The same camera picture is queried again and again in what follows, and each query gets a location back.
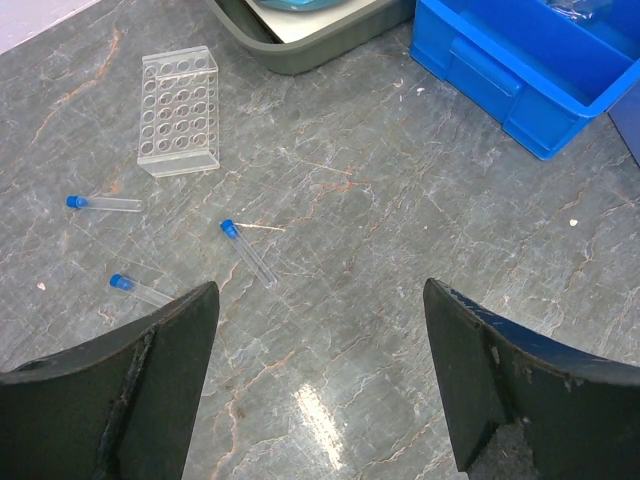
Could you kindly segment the dark grey tray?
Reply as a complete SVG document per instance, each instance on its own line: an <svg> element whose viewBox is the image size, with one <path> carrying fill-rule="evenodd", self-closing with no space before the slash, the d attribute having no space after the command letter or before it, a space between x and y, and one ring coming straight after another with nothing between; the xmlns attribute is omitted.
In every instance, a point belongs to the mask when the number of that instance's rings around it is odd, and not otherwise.
<svg viewBox="0 0 640 480"><path fill-rule="evenodd" d="M414 1L374 1L300 40L278 43L264 21L239 1L209 1L231 36L268 70L296 75L312 70L414 17Z"/></svg>

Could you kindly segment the blue-capped test tube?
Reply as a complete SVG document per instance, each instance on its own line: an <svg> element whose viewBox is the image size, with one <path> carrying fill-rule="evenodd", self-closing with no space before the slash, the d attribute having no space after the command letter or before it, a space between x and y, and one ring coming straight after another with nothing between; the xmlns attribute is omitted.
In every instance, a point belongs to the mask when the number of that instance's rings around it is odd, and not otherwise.
<svg viewBox="0 0 640 480"><path fill-rule="evenodd" d="M144 286L121 274L114 274L111 277L109 284L112 287L124 291L130 296L149 303L155 307L162 307L173 301L172 297L169 297L150 287Z"/></svg>
<svg viewBox="0 0 640 480"><path fill-rule="evenodd" d="M136 199L71 195L66 205L73 209L121 211L138 213L144 210L144 202Z"/></svg>
<svg viewBox="0 0 640 480"><path fill-rule="evenodd" d="M221 222L220 228L241 258L247 263L248 267L263 283L263 285L266 288L274 287L277 283L276 277L249 242L244 238L236 224L231 219L225 219Z"/></svg>

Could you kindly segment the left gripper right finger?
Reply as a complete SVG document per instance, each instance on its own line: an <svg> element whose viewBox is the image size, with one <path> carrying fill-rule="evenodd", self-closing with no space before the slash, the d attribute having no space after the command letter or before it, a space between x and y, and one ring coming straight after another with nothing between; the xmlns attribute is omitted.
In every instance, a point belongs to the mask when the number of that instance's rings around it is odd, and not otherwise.
<svg viewBox="0 0 640 480"><path fill-rule="evenodd" d="M459 471L518 423L544 479L638 478L638 367L541 335L434 278L423 302Z"/></svg>

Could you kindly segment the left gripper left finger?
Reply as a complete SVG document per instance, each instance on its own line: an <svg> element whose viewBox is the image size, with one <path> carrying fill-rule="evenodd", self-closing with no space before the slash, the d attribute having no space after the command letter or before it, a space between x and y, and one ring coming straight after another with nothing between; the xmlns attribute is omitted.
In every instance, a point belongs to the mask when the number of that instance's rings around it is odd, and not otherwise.
<svg viewBox="0 0 640 480"><path fill-rule="evenodd" d="M219 317L207 281L1 375L4 479L179 479Z"/></svg>

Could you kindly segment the white square plate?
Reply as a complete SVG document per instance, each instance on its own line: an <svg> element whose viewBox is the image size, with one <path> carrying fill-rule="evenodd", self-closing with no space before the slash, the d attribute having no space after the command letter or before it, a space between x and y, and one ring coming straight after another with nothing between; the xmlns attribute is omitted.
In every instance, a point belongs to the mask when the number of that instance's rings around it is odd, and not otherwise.
<svg viewBox="0 0 640 480"><path fill-rule="evenodd" d="M295 12L265 7L258 4L258 1L244 1L249 12L279 43L292 43L304 39L351 14L359 13L371 4L372 1L348 0L330 8Z"/></svg>

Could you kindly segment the purple plastic box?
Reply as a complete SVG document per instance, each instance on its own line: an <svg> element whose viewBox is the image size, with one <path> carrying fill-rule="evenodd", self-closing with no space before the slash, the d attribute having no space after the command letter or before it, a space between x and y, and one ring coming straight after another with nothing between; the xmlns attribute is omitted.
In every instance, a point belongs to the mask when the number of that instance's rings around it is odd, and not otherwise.
<svg viewBox="0 0 640 480"><path fill-rule="evenodd" d="M640 165L640 84L636 82L609 109L609 116L628 147L637 165Z"/></svg>

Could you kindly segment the blue divided bin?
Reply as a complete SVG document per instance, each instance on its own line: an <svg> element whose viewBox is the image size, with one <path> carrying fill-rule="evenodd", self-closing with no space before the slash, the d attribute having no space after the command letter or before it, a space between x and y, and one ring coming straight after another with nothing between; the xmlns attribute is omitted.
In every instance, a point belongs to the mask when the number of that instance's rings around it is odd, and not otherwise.
<svg viewBox="0 0 640 480"><path fill-rule="evenodd" d="M549 160L639 80L639 4L586 26L542 1L420 1L411 56Z"/></svg>

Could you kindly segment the clear test tube rack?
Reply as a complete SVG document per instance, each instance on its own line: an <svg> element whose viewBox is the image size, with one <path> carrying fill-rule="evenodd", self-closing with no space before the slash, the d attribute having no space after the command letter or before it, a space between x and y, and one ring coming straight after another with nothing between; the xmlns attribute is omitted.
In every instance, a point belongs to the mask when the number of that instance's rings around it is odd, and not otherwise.
<svg viewBox="0 0 640 480"><path fill-rule="evenodd" d="M220 167L218 66L205 46L142 58L137 164L155 178Z"/></svg>

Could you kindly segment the blue polka dot plate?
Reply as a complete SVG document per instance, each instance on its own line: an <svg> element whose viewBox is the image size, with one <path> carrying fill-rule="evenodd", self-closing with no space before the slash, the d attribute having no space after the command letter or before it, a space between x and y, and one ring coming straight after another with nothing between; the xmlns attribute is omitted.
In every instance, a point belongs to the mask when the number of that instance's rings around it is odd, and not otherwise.
<svg viewBox="0 0 640 480"><path fill-rule="evenodd" d="M258 4L283 11L309 12L333 7L341 0L259 0Z"/></svg>

